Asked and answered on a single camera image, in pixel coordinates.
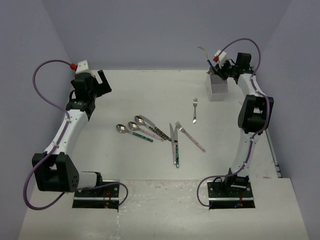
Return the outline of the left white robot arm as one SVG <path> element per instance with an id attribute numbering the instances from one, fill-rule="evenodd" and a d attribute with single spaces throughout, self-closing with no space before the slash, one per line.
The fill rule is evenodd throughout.
<path id="1" fill-rule="evenodd" d="M 73 193 L 86 189 L 94 197 L 103 193 L 101 174 L 78 171 L 71 159 L 78 137 L 96 108 L 96 98 L 112 91 L 104 72 L 99 70 L 97 73 L 101 83 L 88 72 L 75 75 L 71 81 L 75 98 L 69 98 L 65 117 L 53 142 L 43 153 L 32 157 L 32 165 L 39 164 L 34 174 L 40 191 Z"/>

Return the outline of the all-silver fork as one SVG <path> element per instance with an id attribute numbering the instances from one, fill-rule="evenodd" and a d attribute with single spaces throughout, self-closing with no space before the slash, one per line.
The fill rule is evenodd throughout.
<path id="1" fill-rule="evenodd" d="M 193 105 L 193 119 L 192 119 L 192 123 L 195 124 L 197 122 L 197 105 L 198 105 L 198 98 L 195 97 L 193 99 L 193 102 L 192 102 L 192 105 Z"/>

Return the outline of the dark floral handled knife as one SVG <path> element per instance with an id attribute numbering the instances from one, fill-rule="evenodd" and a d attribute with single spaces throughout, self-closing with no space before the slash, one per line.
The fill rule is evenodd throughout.
<path id="1" fill-rule="evenodd" d="M 158 133 L 161 134 L 162 137 L 165 138 L 166 141 L 171 141 L 171 138 L 166 135 L 163 131 L 161 131 L 159 128 L 156 127 L 156 125 L 151 122 L 149 119 L 147 119 L 146 117 L 142 116 L 142 115 L 139 115 L 140 117 L 142 117 L 142 119 L 149 125 L 151 126 L 152 128 L 154 128 Z"/>

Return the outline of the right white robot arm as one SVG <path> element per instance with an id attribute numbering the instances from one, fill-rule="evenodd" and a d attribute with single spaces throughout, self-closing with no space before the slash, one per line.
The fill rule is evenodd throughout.
<path id="1" fill-rule="evenodd" d="M 223 180 L 223 191 L 233 197 L 246 189 L 249 184 L 250 163 L 260 135 L 268 128 L 274 99 L 267 96 L 259 87 L 253 67 L 252 56 L 239 52 L 235 62 L 214 56 L 216 65 L 209 67 L 209 75 L 225 81 L 232 78 L 244 95 L 237 125 L 240 128 L 240 141 L 236 157 Z"/>

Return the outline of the pink handled knife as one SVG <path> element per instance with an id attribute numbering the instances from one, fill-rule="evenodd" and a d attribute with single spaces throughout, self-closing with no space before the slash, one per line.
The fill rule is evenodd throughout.
<path id="1" fill-rule="evenodd" d="M 172 159 L 173 159 L 173 165 L 176 165 L 176 147 L 175 147 L 175 134 L 174 129 L 171 123 L 169 123 L 170 128 L 170 139 L 171 139 L 171 149 L 172 149 Z"/>

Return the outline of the pink handled fork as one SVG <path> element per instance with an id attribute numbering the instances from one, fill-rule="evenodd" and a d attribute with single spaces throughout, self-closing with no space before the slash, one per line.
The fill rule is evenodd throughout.
<path id="1" fill-rule="evenodd" d="M 185 134 L 203 153 L 206 152 L 205 148 L 201 146 L 199 142 L 193 138 L 178 121 L 175 123 L 175 125 L 177 126 L 178 130 Z"/>

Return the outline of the teal handled knife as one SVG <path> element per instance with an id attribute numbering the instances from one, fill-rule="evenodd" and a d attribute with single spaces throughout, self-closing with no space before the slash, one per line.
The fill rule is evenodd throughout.
<path id="1" fill-rule="evenodd" d="M 179 163 L 179 145 L 178 145 L 178 127 L 174 129 L 174 143 L 175 143 L 175 166 L 178 169 L 180 167 Z"/>

